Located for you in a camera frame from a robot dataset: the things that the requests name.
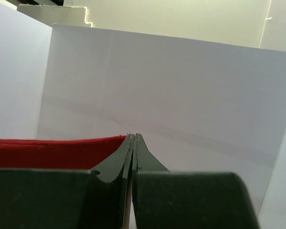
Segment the red fabric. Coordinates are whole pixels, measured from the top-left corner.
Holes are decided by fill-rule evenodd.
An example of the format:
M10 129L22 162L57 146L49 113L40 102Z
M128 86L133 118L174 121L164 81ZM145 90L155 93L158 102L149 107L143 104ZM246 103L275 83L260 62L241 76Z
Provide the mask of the red fabric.
M72 141L1 140L0 168L90 169L126 136Z

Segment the white board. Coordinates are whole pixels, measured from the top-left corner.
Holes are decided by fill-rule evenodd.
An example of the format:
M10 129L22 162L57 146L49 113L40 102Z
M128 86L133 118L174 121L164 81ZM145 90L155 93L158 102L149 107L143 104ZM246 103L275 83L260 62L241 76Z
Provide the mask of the white board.
M260 47L286 51L286 1L272 0ZM286 133L258 215L263 229L286 229Z
M286 128L286 52L55 25L40 139L139 132L173 171L234 171L259 211Z
M0 138L36 138L51 27L0 3Z

